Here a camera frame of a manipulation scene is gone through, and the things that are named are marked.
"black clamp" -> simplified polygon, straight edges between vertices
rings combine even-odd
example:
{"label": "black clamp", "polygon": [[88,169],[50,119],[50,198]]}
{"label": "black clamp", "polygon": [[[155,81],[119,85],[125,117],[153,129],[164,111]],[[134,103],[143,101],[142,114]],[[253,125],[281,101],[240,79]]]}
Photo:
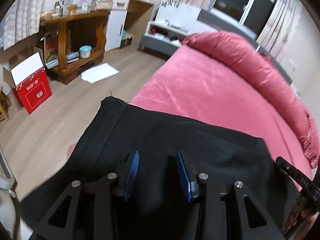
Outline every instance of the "black clamp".
{"label": "black clamp", "polygon": [[98,181],[73,181],[51,206],[30,240],[117,239],[113,197],[127,201],[139,166],[139,153],[131,153],[115,172]]}
{"label": "black clamp", "polygon": [[195,171],[184,150],[177,152],[177,168],[185,198],[200,203],[195,239],[284,240],[271,216],[243,182],[234,182],[228,190],[208,172]]}
{"label": "black clamp", "polygon": [[[296,167],[288,163],[284,158],[278,157],[276,159],[276,164],[279,168],[288,176],[290,176],[296,183],[298,183],[302,189],[300,191],[301,195],[308,199],[308,204],[311,205],[311,210],[313,213],[320,211],[320,188],[313,183],[305,174],[299,171]],[[283,231],[283,235],[286,239],[289,239],[292,234],[298,229],[302,224],[304,219],[299,216],[297,218],[297,224],[294,227],[290,227]]]}

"cabinet door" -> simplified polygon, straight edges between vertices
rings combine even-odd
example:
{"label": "cabinet door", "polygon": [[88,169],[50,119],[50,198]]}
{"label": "cabinet door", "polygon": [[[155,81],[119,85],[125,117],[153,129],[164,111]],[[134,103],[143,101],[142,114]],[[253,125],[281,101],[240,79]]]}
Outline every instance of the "cabinet door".
{"label": "cabinet door", "polygon": [[107,43],[105,50],[111,50],[120,47],[121,33],[126,15],[127,11],[111,10],[107,26]]}

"bed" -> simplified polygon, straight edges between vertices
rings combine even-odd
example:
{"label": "bed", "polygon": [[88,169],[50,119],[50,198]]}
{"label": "bed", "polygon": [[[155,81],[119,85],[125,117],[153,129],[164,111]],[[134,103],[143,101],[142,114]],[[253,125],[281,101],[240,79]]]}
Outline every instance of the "bed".
{"label": "bed", "polygon": [[183,43],[130,104],[263,138],[273,160],[282,156],[310,178],[319,158],[314,121],[270,61],[225,31]]}

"red box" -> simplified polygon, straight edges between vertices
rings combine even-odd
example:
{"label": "red box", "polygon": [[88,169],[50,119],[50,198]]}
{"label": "red box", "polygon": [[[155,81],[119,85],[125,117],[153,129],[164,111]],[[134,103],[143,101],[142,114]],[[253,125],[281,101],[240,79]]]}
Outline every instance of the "red box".
{"label": "red box", "polygon": [[39,69],[31,77],[25,79],[13,91],[28,114],[31,114],[42,102],[52,95],[44,68]]}
{"label": "red box", "polygon": [[12,86],[19,103],[31,114],[52,95],[42,50],[36,47],[24,49],[9,59],[9,65],[12,70],[3,68],[3,80]]}

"white cabinet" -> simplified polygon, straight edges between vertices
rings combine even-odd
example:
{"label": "white cabinet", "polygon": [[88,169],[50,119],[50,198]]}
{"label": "white cabinet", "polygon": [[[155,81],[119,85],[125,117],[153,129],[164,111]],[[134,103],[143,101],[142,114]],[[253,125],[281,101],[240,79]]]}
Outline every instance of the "white cabinet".
{"label": "white cabinet", "polygon": [[113,0],[113,9],[127,10],[129,0]]}
{"label": "white cabinet", "polygon": [[121,34],[126,16],[127,11],[111,10],[107,26],[105,51],[120,47]]}

